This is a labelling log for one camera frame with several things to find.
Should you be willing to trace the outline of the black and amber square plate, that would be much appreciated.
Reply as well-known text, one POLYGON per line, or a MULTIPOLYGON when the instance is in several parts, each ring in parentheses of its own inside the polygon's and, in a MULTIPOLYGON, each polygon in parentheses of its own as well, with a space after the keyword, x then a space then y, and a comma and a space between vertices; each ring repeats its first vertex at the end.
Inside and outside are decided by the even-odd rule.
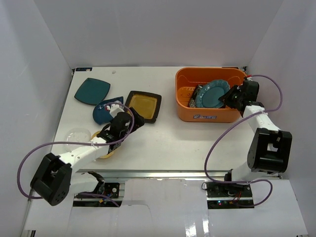
POLYGON ((132 107, 144 118, 145 123, 154 124, 158 118, 162 96, 144 91, 130 91, 125 105, 132 107))

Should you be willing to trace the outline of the teal scalloped round plate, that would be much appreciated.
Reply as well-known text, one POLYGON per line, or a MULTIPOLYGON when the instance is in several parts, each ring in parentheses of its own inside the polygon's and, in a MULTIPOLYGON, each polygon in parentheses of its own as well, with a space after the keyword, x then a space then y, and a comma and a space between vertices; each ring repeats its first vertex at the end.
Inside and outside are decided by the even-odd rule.
POLYGON ((230 85, 227 81, 219 79, 204 85, 197 93, 195 98, 195 106, 197 108, 213 108, 219 109, 224 106, 224 103, 219 100, 230 90, 230 85))

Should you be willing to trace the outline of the black floral square plate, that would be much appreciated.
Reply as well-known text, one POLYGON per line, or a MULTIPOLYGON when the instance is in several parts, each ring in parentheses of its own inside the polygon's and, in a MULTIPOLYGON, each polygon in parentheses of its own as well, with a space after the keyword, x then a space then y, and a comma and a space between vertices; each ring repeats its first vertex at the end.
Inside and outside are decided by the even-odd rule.
POLYGON ((190 97, 190 100, 188 102, 188 107, 189 108, 195 108, 196 107, 196 97, 198 95, 198 93, 201 91, 201 89, 203 88, 203 85, 198 84, 195 88, 194 91, 190 97))

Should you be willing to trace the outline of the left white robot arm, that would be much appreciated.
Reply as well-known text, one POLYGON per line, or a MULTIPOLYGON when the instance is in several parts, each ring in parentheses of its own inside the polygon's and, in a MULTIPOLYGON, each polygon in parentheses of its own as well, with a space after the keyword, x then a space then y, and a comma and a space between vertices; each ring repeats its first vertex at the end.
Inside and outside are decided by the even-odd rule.
POLYGON ((52 206, 61 203, 68 194, 104 198, 104 178, 94 171, 82 174, 78 171, 116 150, 126 135, 144 123, 144 118, 133 108, 117 113, 88 145, 60 155, 45 155, 31 180, 31 188, 52 206))

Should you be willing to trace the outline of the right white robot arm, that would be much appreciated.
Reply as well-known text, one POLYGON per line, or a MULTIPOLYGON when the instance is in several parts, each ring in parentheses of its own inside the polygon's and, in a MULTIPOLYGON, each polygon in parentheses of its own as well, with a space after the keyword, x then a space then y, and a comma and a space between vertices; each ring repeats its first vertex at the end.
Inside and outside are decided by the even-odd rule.
POLYGON ((219 98, 225 106, 237 109, 254 132, 246 162, 225 175, 223 192, 229 197, 241 191, 238 181, 251 182, 265 174, 284 173, 288 167, 292 134, 271 121, 263 104, 256 101, 258 92, 259 83, 245 80, 219 98))

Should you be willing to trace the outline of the orange plastic bin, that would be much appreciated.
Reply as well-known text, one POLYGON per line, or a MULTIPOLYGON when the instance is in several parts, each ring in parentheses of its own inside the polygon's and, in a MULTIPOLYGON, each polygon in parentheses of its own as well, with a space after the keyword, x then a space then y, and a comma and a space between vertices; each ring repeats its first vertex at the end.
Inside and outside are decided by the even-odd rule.
POLYGON ((206 85, 222 79, 230 87, 241 85, 246 73, 234 67, 185 67, 175 76, 175 98, 178 117, 185 122, 222 122, 231 123, 239 119, 236 109, 225 108, 191 108, 188 106, 197 85, 206 85))

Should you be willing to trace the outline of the dark blue shell plate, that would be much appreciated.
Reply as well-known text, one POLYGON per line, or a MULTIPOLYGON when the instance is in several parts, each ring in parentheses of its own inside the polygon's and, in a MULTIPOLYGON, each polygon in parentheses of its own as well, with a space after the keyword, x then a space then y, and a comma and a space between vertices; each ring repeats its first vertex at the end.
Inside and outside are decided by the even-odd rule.
POLYGON ((110 111, 106 109, 106 104, 111 103, 111 102, 121 102, 123 103, 124 97, 115 97, 112 99, 104 100, 97 104, 93 110, 92 117, 93 120, 98 124, 98 125, 103 125, 106 123, 109 123, 113 117, 110 115, 110 111))

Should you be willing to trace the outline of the teal square plate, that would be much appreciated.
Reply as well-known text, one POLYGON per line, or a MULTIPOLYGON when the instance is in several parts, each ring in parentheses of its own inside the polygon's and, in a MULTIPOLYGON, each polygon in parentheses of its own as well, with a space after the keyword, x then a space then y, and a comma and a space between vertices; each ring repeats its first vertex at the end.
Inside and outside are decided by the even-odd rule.
POLYGON ((76 91, 74 98, 87 105, 97 105, 102 102, 111 84, 94 78, 87 78, 76 91))

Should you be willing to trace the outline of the blue table label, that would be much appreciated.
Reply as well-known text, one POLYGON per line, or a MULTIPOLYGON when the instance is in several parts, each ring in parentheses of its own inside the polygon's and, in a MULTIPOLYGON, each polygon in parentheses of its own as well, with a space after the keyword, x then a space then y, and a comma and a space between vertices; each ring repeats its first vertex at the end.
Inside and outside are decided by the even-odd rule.
POLYGON ((91 72, 92 71, 92 67, 77 67, 75 69, 76 72, 91 72))

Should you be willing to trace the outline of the aluminium table front rail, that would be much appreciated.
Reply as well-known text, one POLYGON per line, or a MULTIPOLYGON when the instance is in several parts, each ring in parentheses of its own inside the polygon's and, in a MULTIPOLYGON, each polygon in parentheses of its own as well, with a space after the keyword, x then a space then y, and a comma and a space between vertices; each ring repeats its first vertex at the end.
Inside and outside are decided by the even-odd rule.
MULTIPOLYGON (((105 178, 207 178, 203 170, 92 170, 105 178)), ((222 180, 228 171, 218 170, 209 171, 208 174, 218 180, 222 180)), ((281 175, 265 175, 262 178, 267 179, 282 179, 281 175)))

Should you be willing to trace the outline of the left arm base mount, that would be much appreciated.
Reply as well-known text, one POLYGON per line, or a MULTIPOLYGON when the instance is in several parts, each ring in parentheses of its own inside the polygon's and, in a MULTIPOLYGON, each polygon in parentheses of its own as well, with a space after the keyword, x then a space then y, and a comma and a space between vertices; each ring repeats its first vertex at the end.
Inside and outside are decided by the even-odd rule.
POLYGON ((73 201, 73 207, 120 207, 122 197, 119 195, 120 183, 105 183, 98 191, 98 194, 112 199, 96 195, 77 194, 73 201))

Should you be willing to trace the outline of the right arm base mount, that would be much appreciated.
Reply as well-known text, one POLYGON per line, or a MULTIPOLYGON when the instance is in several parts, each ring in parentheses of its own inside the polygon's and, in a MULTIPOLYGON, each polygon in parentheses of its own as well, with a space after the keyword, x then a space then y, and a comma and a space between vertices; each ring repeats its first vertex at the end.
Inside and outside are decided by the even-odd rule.
POLYGON ((249 185, 222 184, 206 181, 201 185, 206 191, 208 198, 252 198, 252 191, 249 185))

